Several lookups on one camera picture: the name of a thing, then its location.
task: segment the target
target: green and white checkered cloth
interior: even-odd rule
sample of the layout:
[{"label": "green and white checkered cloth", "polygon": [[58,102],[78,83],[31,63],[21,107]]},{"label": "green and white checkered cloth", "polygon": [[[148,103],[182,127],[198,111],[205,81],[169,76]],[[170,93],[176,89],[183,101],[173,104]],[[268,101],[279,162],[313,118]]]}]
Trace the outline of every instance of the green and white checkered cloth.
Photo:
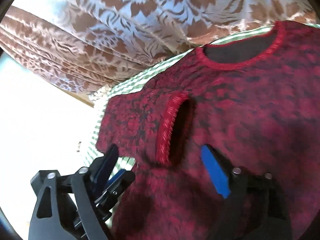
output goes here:
[{"label": "green and white checkered cloth", "polygon": [[[320,25],[317,24],[308,24],[313,27],[320,28]],[[272,26],[266,26],[266,27],[260,27],[254,30],[245,31],[236,33],[227,37],[224,37],[222,39],[216,40],[212,42],[211,44],[225,44],[231,41],[237,41],[245,38],[249,38],[252,36],[256,36],[259,34],[264,34],[268,31],[270,31]],[[84,163],[86,166],[89,166],[92,161],[102,156],[103,154],[100,153],[95,145],[97,143],[99,129],[101,126],[101,121],[103,119],[104,112],[106,110],[108,101],[111,97],[114,97],[115,95],[123,95],[123,94],[129,94],[140,91],[144,84],[147,83],[151,78],[153,78],[158,73],[166,70],[173,64],[177,63],[180,59],[182,59],[186,54],[188,54],[191,51],[188,50],[180,55],[177,55],[175,57],[172,57],[166,61],[163,61],[161,63],[158,63],[157,65],[153,66],[152,68],[146,69],[142,71],[141,73],[137,74],[136,76],[122,82],[121,84],[116,85],[113,87],[110,91],[108,91],[105,95],[103,95],[96,103],[94,108],[96,109],[96,119],[94,120],[94,129],[91,133],[91,138],[89,142],[87,142],[87,145],[84,148]],[[118,162],[116,164],[116,167],[112,173],[112,176],[118,172],[119,169],[126,169],[131,170],[135,163],[134,158],[128,158],[128,157],[121,157],[118,159]]]}]

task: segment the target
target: maroon patterned shirt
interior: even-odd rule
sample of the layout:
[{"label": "maroon patterned shirt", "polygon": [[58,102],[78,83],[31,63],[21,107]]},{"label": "maroon patterned shirt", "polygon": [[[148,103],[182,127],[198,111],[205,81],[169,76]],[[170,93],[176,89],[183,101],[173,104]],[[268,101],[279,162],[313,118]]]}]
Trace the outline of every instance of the maroon patterned shirt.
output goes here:
[{"label": "maroon patterned shirt", "polygon": [[200,149],[282,186],[294,239],[320,209],[320,31],[277,22],[265,35],[191,51],[142,91],[110,99],[97,149],[135,157],[113,220],[121,240],[201,240],[223,199]]}]

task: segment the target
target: white surface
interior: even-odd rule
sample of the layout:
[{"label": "white surface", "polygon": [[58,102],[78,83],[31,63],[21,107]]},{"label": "white surface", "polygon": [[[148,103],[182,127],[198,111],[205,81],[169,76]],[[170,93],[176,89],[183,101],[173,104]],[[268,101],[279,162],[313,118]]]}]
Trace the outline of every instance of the white surface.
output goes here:
[{"label": "white surface", "polygon": [[93,108],[37,77],[4,54],[0,58],[0,206],[28,239],[39,170],[76,172],[78,142],[88,136]]}]

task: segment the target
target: blue gripper pad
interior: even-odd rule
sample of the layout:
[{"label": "blue gripper pad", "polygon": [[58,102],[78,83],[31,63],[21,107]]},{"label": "blue gripper pad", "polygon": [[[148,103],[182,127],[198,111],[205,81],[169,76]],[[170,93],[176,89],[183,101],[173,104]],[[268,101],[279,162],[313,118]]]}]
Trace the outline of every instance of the blue gripper pad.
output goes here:
[{"label": "blue gripper pad", "polygon": [[201,148],[201,159],[209,172],[212,184],[217,192],[221,194],[223,198],[227,198],[231,193],[229,188],[229,176],[220,167],[213,152],[211,152],[207,145],[204,145]]}]

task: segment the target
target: curtain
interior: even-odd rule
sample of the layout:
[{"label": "curtain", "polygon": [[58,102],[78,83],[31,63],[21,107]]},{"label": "curtain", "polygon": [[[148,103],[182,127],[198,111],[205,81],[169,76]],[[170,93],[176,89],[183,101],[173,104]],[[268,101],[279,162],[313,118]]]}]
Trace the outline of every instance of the curtain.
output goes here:
[{"label": "curtain", "polygon": [[198,45],[276,20],[316,23],[307,0],[39,0],[12,6],[0,46],[77,93],[112,87]]}]

